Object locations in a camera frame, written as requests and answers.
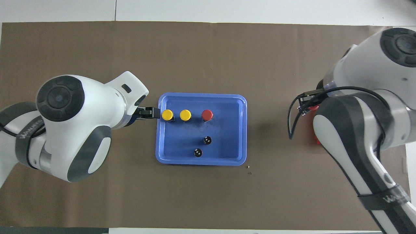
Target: yellow cap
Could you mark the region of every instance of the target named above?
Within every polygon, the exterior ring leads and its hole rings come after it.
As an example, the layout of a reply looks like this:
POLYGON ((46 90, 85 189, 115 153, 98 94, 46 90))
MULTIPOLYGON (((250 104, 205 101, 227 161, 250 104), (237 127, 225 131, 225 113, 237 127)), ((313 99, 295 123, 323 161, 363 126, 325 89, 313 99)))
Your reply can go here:
POLYGON ((164 110, 162 112, 162 119, 169 121, 173 119, 173 112, 171 110, 164 110))
POLYGON ((189 121, 192 117, 191 112, 189 110, 183 110, 180 114, 181 120, 189 121))

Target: brown mat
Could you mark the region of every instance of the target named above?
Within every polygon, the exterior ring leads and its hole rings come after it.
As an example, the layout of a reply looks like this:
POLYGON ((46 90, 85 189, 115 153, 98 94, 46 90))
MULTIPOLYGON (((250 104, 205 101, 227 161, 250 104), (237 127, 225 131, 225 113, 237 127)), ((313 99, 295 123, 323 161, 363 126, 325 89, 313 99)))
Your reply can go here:
MULTIPOLYGON (((173 166, 155 158, 156 121, 113 131, 104 165, 68 183, 17 165, 0 189, 0 226, 378 230, 336 163, 313 139, 293 140, 291 100, 312 90, 353 43, 381 27, 182 22, 4 23, 0 108, 34 100, 49 78, 108 82, 129 70, 150 90, 240 94, 248 157, 240 167, 173 166)), ((383 152, 409 191, 405 149, 383 152)))

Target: blue tray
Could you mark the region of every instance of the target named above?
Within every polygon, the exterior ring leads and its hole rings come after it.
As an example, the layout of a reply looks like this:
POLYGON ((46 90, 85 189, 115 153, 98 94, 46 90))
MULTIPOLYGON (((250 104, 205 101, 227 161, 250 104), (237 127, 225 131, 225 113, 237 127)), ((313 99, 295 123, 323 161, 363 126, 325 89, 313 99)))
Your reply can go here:
POLYGON ((247 158, 247 101, 241 95, 165 93, 159 109, 172 110, 175 121, 157 120, 156 158, 166 164, 240 166, 247 158), (189 110, 192 120, 183 122, 179 113, 189 110), (214 118, 204 122, 201 113, 211 110, 214 118), (205 145, 203 138, 212 143, 205 145), (201 157, 194 150, 201 149, 201 157))

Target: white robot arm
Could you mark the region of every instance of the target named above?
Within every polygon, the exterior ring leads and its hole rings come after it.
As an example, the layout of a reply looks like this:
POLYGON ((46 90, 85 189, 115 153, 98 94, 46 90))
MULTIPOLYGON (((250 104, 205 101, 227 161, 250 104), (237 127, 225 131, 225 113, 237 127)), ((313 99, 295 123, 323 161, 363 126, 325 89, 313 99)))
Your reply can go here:
POLYGON ((106 84, 78 75, 47 81, 36 103, 0 112, 0 185, 17 162, 69 182, 91 175, 107 156, 111 129, 159 118, 157 108, 138 107, 148 94, 130 72, 106 84))
POLYGON ((353 45, 317 90, 297 97, 297 118, 320 104, 318 140, 388 234, 416 233, 415 207, 379 160, 381 150, 416 140, 415 88, 416 32, 392 28, 353 45))

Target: red object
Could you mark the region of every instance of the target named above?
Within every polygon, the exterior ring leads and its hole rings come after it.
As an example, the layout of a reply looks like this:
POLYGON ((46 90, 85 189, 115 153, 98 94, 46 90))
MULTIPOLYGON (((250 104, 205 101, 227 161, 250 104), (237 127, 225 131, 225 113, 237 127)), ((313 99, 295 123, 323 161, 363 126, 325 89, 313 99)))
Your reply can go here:
POLYGON ((206 121, 210 121, 214 117, 214 114, 210 110, 204 110, 202 112, 202 119, 206 121))
MULTIPOLYGON (((316 114, 316 110, 318 110, 318 108, 319 108, 319 105, 316 105, 316 106, 314 106, 314 107, 309 107, 309 109, 310 109, 311 111, 313 111, 313 115, 315 115, 315 114, 316 114)), ((317 138, 317 137, 316 137, 316 135, 315 135, 315 132, 313 133, 313 138, 316 140, 316 144, 321 145, 321 142, 319 142, 318 138, 317 138)))

